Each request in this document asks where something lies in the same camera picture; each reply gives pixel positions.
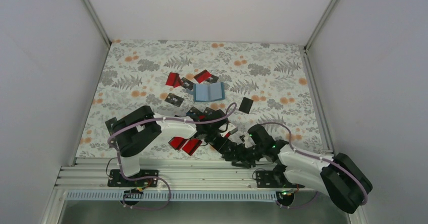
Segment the card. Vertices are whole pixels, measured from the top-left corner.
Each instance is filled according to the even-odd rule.
[[[174,86],[174,84],[176,83],[178,77],[180,77],[179,74],[170,72],[170,74],[168,75],[167,82],[165,83],[165,85]]]
[[[209,107],[207,107],[207,108],[205,108],[205,110],[203,111],[203,113],[205,114],[205,115],[210,115],[211,113],[213,113],[215,110],[213,110],[213,109],[211,109],[211,108],[209,108]]]
[[[184,99],[174,95],[173,93],[169,93],[167,98],[165,99],[165,101],[170,103],[170,104],[173,104],[177,107],[180,107],[181,103],[183,103]]]
[[[193,90],[193,82],[186,79],[185,77],[181,78],[181,80],[183,81],[183,84],[181,85],[181,87],[188,89],[188,90]]]
[[[238,110],[247,114],[250,113],[253,102],[254,100],[244,97]]]
[[[205,79],[211,77],[211,74],[207,70],[203,70],[199,74],[193,76],[193,78],[198,81],[198,83],[202,83]]]
[[[199,139],[191,139],[183,147],[183,151],[189,154],[190,156],[198,149],[202,141]]]
[[[187,116],[196,115],[198,117],[198,116],[202,115],[202,112],[200,110],[198,110],[196,107],[192,107],[192,108],[190,108],[190,110],[187,112],[186,115]]]
[[[219,80],[219,78],[216,75],[211,75],[209,78],[205,79],[205,81],[210,84],[217,82],[217,80]]]

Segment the red card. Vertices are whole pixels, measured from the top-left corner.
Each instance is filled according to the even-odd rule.
[[[179,74],[171,72],[168,75],[168,79],[167,79],[166,85],[173,86],[175,88],[175,87],[178,87],[178,86],[180,86],[182,84],[183,84],[183,81],[181,81]]]
[[[204,70],[202,72],[200,72],[199,74],[193,76],[193,78],[198,81],[198,83],[202,83],[205,79],[211,77],[211,74],[207,71]]]
[[[181,138],[181,137],[174,137],[173,139],[171,139],[171,141],[169,142],[169,144],[175,149],[175,150],[180,150],[184,143],[187,142],[187,139]]]
[[[198,149],[201,143],[202,141],[198,139],[189,140],[182,150],[191,156]]]

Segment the white wall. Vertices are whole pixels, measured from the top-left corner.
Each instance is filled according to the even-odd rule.
[[[373,183],[369,223],[428,219],[428,0],[340,0],[309,50],[334,131]]]
[[[39,223],[107,47],[80,0],[0,0],[1,223]]]
[[[304,45],[330,0],[90,0],[110,39]]]

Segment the floral pattern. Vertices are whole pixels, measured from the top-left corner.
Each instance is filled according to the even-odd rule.
[[[170,72],[189,80],[208,70],[224,82],[226,99],[193,102],[182,87],[165,85]],[[180,107],[164,101],[169,93],[184,98]],[[323,148],[312,100],[297,45],[167,40],[115,40],[92,101],[77,157],[114,157],[107,145],[105,121],[129,114],[143,105],[166,116],[183,116],[192,107],[226,110],[243,97],[254,100],[251,111],[238,110],[229,117],[239,131],[230,139],[240,142],[249,127],[280,122],[293,133],[296,146],[314,152]],[[267,125],[275,139],[288,139],[278,125]],[[221,160],[210,146],[199,147],[193,156],[175,151],[170,139],[158,137],[143,152],[146,158]]]

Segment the open book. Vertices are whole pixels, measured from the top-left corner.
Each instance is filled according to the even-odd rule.
[[[212,84],[195,84],[193,87],[193,101],[216,101],[225,99],[225,85],[223,82]]]

